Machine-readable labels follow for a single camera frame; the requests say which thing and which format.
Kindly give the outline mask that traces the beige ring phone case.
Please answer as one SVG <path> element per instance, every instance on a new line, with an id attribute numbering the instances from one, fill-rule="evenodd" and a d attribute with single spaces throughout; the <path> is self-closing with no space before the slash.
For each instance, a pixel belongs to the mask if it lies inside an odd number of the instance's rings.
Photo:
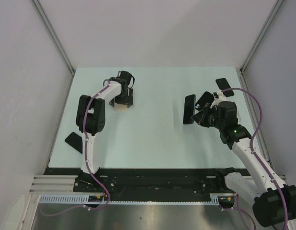
<path id="1" fill-rule="evenodd" d="M 126 104 L 114 104 L 114 109 L 116 112 L 124 112 L 128 110 L 128 105 Z"/>

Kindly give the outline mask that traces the black phone case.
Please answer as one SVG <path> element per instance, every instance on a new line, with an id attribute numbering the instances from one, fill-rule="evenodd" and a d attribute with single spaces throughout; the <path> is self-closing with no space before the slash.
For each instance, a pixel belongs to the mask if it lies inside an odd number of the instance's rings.
<path id="1" fill-rule="evenodd" d="M 214 96 L 210 92 L 204 92 L 203 95 L 195 103 L 195 109 L 202 111 L 206 104 L 211 104 L 214 101 Z"/>

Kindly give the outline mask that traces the black smartphone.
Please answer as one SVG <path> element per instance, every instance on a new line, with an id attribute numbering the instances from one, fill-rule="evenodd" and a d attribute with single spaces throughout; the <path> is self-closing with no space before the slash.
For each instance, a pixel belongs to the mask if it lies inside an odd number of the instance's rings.
<path id="1" fill-rule="evenodd" d="M 183 124 L 193 124 L 192 116 L 194 115 L 195 94 L 187 95 L 184 99 Z"/>

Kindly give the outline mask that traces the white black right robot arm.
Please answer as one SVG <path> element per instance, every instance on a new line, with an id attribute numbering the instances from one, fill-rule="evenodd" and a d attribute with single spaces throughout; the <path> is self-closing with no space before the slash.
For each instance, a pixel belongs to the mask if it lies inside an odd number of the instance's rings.
<path id="1" fill-rule="evenodd" d="M 191 119 L 202 127 L 214 127 L 220 138 L 242 161 L 253 181 L 249 182 L 233 168 L 221 171 L 216 179 L 220 192 L 233 190 L 247 201 L 255 218 L 263 227 L 296 219 L 296 186 L 287 185 L 252 146 L 251 135 L 239 124 L 234 102 L 207 104 Z"/>

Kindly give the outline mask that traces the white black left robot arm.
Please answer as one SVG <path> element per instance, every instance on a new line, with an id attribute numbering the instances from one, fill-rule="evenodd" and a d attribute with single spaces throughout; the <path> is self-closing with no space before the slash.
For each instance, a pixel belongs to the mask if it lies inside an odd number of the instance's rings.
<path id="1" fill-rule="evenodd" d="M 76 115 L 76 125 L 81 132 L 83 162 L 79 179 L 89 191 L 100 188 L 101 180 L 96 176 L 100 169 L 94 143 L 106 123 L 105 106 L 109 104 L 115 111 L 123 112 L 133 106 L 133 86 L 135 77 L 128 71 L 119 71 L 116 77 L 103 81 L 103 88 L 93 96 L 82 95 Z"/>

